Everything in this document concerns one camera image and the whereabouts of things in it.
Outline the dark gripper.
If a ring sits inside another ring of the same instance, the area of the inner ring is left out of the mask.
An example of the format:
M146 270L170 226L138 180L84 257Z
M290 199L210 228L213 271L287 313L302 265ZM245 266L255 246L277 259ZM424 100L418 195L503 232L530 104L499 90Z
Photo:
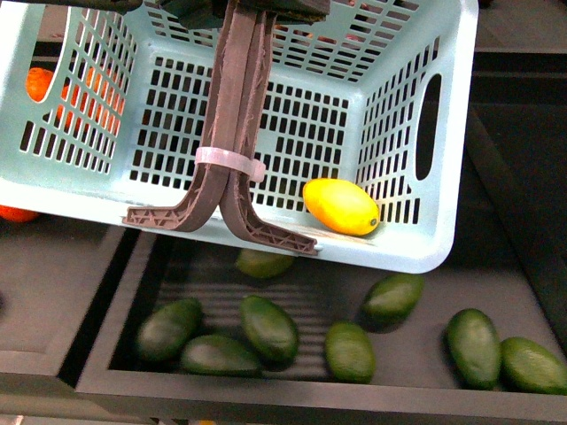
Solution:
M276 15L284 23L311 24L325 20L330 1L319 0L243 0L243 1L159 1L159 7L176 16L188 29L220 28L229 4L244 6L252 12Z

